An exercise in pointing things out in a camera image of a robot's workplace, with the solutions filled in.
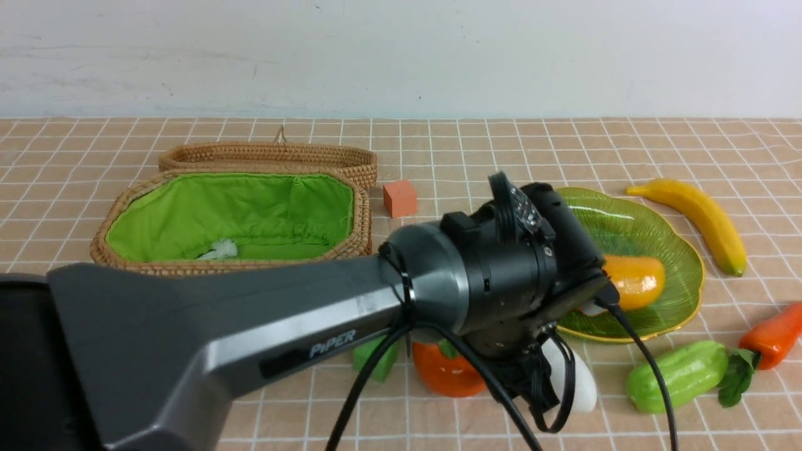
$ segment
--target white wall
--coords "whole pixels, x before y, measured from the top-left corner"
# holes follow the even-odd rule
[[[799,0],[0,0],[0,116],[802,117]]]

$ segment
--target toy banana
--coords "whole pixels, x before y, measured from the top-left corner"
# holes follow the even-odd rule
[[[710,249],[715,264],[726,274],[742,276],[747,253],[735,224],[716,201],[687,183],[659,178],[645,185],[630,186],[628,196],[640,196],[668,205],[694,223]]]

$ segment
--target green glass plate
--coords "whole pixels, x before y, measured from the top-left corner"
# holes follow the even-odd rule
[[[705,269],[696,250],[654,210],[591,189],[557,190],[604,254],[650,256],[666,269],[666,286],[648,307],[626,312],[641,339],[675,331],[691,321],[701,306]],[[632,343],[632,338],[608,313],[587,316],[571,312],[560,330],[585,339]]]

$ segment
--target white fluff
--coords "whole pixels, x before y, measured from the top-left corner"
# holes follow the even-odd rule
[[[198,257],[198,260],[223,260],[237,256],[237,245],[229,239],[220,240],[212,244],[212,250]]]

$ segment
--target woven basket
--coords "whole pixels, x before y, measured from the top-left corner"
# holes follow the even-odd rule
[[[159,155],[159,170],[231,168],[242,165],[299,165],[336,170],[363,189],[376,186],[376,154],[365,149],[325,144],[288,143],[281,126],[272,143],[210,142],[186,144]]]
[[[298,260],[179,260],[159,262],[133,262],[121,258],[107,243],[106,236],[114,222],[133,201],[150,193],[175,178],[191,173],[271,173],[271,174],[316,174],[331,176],[354,190],[353,225],[350,235],[332,249],[316,258]],[[142,274],[161,276],[189,276],[199,274],[218,274],[237,270],[258,270],[276,266],[297,265],[320,260],[336,260],[370,255],[373,252],[371,243],[371,207],[367,192],[357,186],[351,179],[336,171],[325,169],[309,169],[272,166],[264,170],[252,166],[227,168],[194,168],[172,169],[140,182],[123,192],[112,205],[105,221],[98,229],[90,244],[90,255],[95,263],[113,268],[130,270]]]

